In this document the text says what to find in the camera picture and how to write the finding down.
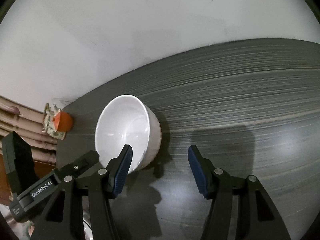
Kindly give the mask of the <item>orange lidded cup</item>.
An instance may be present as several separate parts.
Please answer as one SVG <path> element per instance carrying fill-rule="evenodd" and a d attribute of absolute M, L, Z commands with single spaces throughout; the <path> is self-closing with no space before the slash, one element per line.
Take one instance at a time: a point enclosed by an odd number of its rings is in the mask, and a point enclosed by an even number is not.
<path fill-rule="evenodd" d="M 68 132 L 72 129 L 73 118 L 64 111 L 59 111 L 53 117 L 54 129 L 58 132 Z"/>

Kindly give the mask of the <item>white bowl blue base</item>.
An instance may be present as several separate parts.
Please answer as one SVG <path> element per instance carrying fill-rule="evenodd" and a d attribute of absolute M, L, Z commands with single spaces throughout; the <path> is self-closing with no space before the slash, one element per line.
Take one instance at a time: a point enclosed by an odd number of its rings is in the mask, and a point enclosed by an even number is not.
<path fill-rule="evenodd" d="M 120 154 L 124 145 L 132 147 L 128 173 L 147 167 L 161 147 L 162 130 L 157 116 L 139 98 L 121 95 L 111 100 L 99 116 L 94 144 L 100 163 Z"/>

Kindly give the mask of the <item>beige patterned curtain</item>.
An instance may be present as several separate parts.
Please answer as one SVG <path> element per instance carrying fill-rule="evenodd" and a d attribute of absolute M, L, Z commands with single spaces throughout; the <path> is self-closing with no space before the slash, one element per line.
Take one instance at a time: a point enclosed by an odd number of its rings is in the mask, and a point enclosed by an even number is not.
<path fill-rule="evenodd" d="M 56 164 L 57 139 L 43 131 L 43 114 L 1 96 L 1 136 L 16 132 L 31 146 L 35 161 Z"/>

